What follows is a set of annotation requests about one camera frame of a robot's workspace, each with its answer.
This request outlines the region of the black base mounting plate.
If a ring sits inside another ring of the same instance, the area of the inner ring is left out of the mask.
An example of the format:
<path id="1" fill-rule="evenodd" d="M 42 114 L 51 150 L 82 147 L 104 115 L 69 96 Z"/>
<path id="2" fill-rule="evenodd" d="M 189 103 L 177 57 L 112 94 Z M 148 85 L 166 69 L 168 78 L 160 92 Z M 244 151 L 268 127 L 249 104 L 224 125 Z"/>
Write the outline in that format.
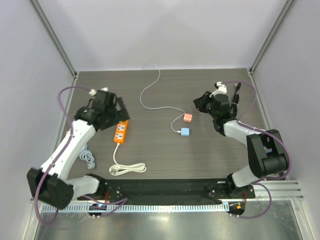
<path id="1" fill-rule="evenodd" d="M 235 187 L 227 178 L 106 179 L 90 196 L 108 196 L 109 201 L 132 200 L 134 196 L 200 196 L 212 200 L 256 197 L 253 186 Z"/>

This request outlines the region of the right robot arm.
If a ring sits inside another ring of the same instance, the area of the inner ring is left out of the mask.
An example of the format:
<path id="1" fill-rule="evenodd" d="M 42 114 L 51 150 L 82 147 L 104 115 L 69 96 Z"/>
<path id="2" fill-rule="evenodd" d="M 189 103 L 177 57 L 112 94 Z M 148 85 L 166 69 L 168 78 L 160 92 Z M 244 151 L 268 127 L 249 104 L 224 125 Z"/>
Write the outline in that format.
<path id="1" fill-rule="evenodd" d="M 250 184 L 289 169 L 289 156 L 279 131 L 262 130 L 240 122 L 233 111 L 236 104 L 230 103 L 227 95 L 213 96 L 206 91 L 193 103 L 199 112 L 213 118 L 216 132 L 246 146 L 248 165 L 226 178 L 225 191 L 229 197 L 240 198 Z"/>

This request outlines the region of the aluminium frame post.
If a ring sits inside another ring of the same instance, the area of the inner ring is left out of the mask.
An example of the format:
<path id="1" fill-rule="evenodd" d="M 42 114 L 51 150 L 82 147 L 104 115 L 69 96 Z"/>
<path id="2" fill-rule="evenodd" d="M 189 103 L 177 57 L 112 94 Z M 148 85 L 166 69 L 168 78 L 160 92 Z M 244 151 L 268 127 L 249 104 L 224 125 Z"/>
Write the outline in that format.
<path id="1" fill-rule="evenodd" d="M 264 40 L 257 56 L 255 57 L 252 66 L 248 68 L 248 74 L 250 76 L 255 74 L 255 71 L 257 70 L 261 60 L 263 59 L 265 53 L 269 49 L 270 45 L 272 44 L 273 40 L 277 36 L 278 32 L 280 31 L 283 23 L 285 22 L 287 16 L 289 15 L 290 11 L 292 10 L 293 6 L 295 5 L 296 0 L 286 0 L 277 15 L 266 39 Z"/>
<path id="2" fill-rule="evenodd" d="M 75 79 L 77 76 L 77 71 L 73 67 L 69 57 L 67 56 L 67 53 L 65 52 L 58 36 L 56 35 L 49 19 L 47 18 L 43 8 L 41 7 L 38 0 L 29 0 L 28 1 L 33 8 L 35 14 L 37 15 L 38 19 L 40 20 L 44 30 L 48 34 L 51 42 L 53 43 L 54 47 L 56 48 L 58 54 L 60 55 L 63 63 L 71 73 L 72 77 Z"/>

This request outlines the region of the pink charger plug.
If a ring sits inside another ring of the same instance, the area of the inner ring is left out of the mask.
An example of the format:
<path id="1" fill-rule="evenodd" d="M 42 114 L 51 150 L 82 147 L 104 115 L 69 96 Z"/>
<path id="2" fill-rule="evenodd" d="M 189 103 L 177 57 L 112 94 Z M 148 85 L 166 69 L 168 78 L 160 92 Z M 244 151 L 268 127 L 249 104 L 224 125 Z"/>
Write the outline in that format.
<path id="1" fill-rule="evenodd" d="M 183 116 L 183 121 L 184 122 L 187 122 L 187 123 L 191 123 L 192 120 L 194 120 L 194 117 L 192 114 L 190 113 L 185 113 L 184 116 Z"/>

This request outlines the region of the light blue charger plug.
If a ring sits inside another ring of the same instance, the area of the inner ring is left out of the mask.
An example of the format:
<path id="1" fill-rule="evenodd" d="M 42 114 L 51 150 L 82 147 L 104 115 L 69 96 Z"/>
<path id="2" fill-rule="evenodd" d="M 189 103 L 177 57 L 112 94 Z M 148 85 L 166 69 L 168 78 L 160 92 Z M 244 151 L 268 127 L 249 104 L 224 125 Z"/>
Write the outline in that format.
<path id="1" fill-rule="evenodd" d="M 192 133 L 192 130 L 188 127 L 182 127 L 180 129 L 180 136 L 181 137 L 189 137 L 191 133 Z"/>

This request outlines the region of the orange power strip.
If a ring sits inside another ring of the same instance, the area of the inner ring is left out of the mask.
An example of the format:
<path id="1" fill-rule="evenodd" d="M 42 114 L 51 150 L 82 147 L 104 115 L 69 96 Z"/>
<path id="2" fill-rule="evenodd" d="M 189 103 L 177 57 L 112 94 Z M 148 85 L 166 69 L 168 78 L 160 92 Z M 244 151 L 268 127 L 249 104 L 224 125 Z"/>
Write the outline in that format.
<path id="1" fill-rule="evenodd" d="M 114 138 L 113 138 L 116 144 L 124 144 L 126 139 L 128 124 L 129 124 L 129 120 L 125 120 L 117 124 Z"/>

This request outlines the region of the aluminium front rail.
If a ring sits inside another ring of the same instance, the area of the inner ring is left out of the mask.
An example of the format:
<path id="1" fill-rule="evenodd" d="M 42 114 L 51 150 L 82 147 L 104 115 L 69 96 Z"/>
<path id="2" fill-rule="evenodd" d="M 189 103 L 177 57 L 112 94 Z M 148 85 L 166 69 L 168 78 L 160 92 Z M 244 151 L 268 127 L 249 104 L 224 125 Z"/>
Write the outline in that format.
<path id="1" fill-rule="evenodd" d="M 129 205 L 204 205 L 220 201 L 267 200 L 268 193 L 276 201 L 302 200 L 303 193 L 297 181 L 264 181 L 258 185 L 235 187 L 225 178 L 200 179 L 107 179 L 99 181 L 97 189 L 85 184 L 45 183 L 39 200 L 65 208 L 72 200 L 106 198 L 111 203 L 123 198 Z"/>

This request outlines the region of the left aluminium frame post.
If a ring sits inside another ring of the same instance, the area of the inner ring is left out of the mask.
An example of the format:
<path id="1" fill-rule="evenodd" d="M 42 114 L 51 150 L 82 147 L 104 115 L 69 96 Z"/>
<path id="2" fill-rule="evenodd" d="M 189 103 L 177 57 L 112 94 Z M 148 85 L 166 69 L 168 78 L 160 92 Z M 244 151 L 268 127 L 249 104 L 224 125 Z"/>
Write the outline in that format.
<path id="1" fill-rule="evenodd" d="M 56 35 L 49 19 L 47 18 L 43 8 L 41 7 L 38 0 L 29 0 L 28 1 L 33 8 L 35 14 L 37 15 L 38 19 L 40 20 L 44 30 L 48 34 L 51 42 L 53 43 L 54 47 L 56 48 L 58 54 L 60 55 L 63 63 L 71 73 L 72 77 L 75 79 L 77 76 L 77 71 L 73 67 L 69 57 L 67 56 L 67 53 L 65 52 L 58 36 Z"/>

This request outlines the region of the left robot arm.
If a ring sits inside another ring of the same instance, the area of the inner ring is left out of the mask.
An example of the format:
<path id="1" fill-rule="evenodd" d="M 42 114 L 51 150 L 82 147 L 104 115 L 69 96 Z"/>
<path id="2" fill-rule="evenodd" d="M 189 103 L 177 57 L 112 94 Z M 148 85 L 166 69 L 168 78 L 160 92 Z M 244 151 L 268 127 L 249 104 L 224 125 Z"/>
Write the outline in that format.
<path id="1" fill-rule="evenodd" d="M 69 172 L 86 143 L 98 132 L 129 120 L 122 97 L 99 89 L 90 104 L 77 110 L 60 145 L 40 168 L 27 173 L 30 192 L 59 210 L 83 196 L 100 200 L 106 195 L 105 179 L 95 174 L 69 179 Z"/>

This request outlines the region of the right aluminium frame post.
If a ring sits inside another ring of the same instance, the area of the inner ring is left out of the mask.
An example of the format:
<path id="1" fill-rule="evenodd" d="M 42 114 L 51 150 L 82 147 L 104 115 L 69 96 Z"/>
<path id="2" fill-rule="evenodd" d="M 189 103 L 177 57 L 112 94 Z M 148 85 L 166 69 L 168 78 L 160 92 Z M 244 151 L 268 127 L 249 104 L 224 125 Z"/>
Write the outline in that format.
<path id="1" fill-rule="evenodd" d="M 266 39 L 264 40 L 257 56 L 255 57 L 252 66 L 248 68 L 248 74 L 250 76 L 255 74 L 255 71 L 257 70 L 261 60 L 263 59 L 265 53 L 269 49 L 270 45 L 272 44 L 273 40 L 277 36 L 278 32 L 280 31 L 283 23 L 285 22 L 287 16 L 289 15 L 290 11 L 292 10 L 293 6 L 295 5 L 296 0 L 286 0 L 277 15 Z"/>

